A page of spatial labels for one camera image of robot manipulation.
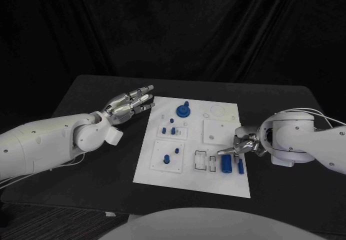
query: blue object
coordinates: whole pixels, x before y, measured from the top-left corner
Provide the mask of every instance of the blue object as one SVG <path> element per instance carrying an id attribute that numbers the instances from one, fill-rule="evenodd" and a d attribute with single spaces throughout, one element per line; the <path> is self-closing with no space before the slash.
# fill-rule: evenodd
<path id="1" fill-rule="evenodd" d="M 230 174 L 232 172 L 232 158 L 230 154 L 221 156 L 221 165 L 222 165 L 222 172 L 225 174 Z"/>
<path id="2" fill-rule="evenodd" d="M 169 155 L 165 155 L 165 160 L 163 160 L 165 164 L 169 164 L 170 163 L 170 156 Z"/>
<path id="3" fill-rule="evenodd" d="M 178 107 L 176 115 L 181 118 L 186 118 L 191 115 L 191 113 L 192 113 L 192 111 L 191 111 L 191 108 L 189 108 L 189 102 L 186 101 L 185 104 Z"/>
<path id="4" fill-rule="evenodd" d="M 240 159 L 238 169 L 240 169 L 240 174 L 244 174 L 244 160 L 243 159 Z"/>

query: white board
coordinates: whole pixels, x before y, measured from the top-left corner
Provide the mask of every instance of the white board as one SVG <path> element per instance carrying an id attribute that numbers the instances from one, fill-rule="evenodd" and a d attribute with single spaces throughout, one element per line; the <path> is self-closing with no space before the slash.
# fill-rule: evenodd
<path id="1" fill-rule="evenodd" d="M 179 117 L 176 110 L 186 101 L 191 115 Z M 244 174 L 238 172 L 234 156 L 232 173 L 222 173 L 222 158 L 218 156 L 218 151 L 230 148 L 234 144 L 235 129 L 241 126 L 238 105 L 160 96 L 155 97 L 153 102 L 155 107 L 149 117 L 133 182 L 250 198 L 244 154 L 240 155 L 244 162 Z M 172 128 L 176 128 L 178 137 L 170 137 Z M 176 145 L 172 142 L 176 142 L 176 145 L 183 144 L 183 151 L 179 152 L 182 160 L 175 155 Z M 196 161 L 201 161 L 196 158 L 196 151 L 198 153 L 205 152 L 207 170 L 196 170 Z M 163 162 L 166 154 L 172 159 L 169 164 Z"/>

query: blue knob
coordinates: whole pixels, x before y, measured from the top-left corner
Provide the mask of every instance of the blue knob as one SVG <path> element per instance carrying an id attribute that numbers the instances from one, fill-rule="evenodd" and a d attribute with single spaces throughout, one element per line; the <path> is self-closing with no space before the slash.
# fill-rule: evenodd
<path id="1" fill-rule="evenodd" d="M 192 111 L 189 108 L 189 102 L 186 101 L 183 105 L 176 108 L 176 115 L 181 118 L 186 118 L 191 115 Z"/>
<path id="2" fill-rule="evenodd" d="M 170 163 L 170 156 L 169 155 L 165 155 L 165 160 L 163 160 L 165 164 L 169 164 Z"/>
<path id="3" fill-rule="evenodd" d="M 221 157 L 221 166 L 222 166 L 222 172 L 225 174 L 230 174 L 232 172 L 232 158 L 230 154 Z"/>
<path id="4" fill-rule="evenodd" d="M 240 169 L 240 174 L 244 174 L 244 160 L 243 159 L 240 159 L 238 169 Z"/>

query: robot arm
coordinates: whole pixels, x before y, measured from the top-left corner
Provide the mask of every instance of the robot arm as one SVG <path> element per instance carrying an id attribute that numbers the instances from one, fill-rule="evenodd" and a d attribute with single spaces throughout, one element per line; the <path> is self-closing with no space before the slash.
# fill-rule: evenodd
<path id="1" fill-rule="evenodd" d="M 331 170 L 346 174 L 346 126 L 318 130 L 313 115 L 302 111 L 280 112 L 261 127 L 240 127 L 234 146 L 218 154 L 234 154 L 237 158 L 247 152 L 260 157 L 269 152 L 273 164 L 286 167 L 316 159 Z"/>
<path id="2" fill-rule="evenodd" d="M 0 180 L 35 174 L 94 151 L 104 141 L 117 145 L 123 132 L 114 127 L 155 106 L 150 85 L 110 100 L 103 111 L 26 123 L 0 135 Z"/>

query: black table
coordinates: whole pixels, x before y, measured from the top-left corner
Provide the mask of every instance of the black table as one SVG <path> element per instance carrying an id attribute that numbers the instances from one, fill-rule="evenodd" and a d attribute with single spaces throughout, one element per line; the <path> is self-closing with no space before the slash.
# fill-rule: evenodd
<path id="1" fill-rule="evenodd" d="M 123 92 L 155 85 L 155 96 L 237 103 L 243 125 L 258 125 L 279 111 L 320 109 L 303 86 L 235 84 L 81 75 L 52 117 L 100 111 Z M 283 167 L 270 155 L 247 154 L 251 198 L 133 183 L 150 111 L 119 128 L 117 146 L 107 143 L 81 164 L 42 172 L 6 188 L 8 203 L 94 209 L 146 215 L 186 207 L 222 208 L 280 220 L 309 231 L 346 233 L 346 175 L 318 162 Z M 328 128 L 318 118 L 316 126 Z"/>

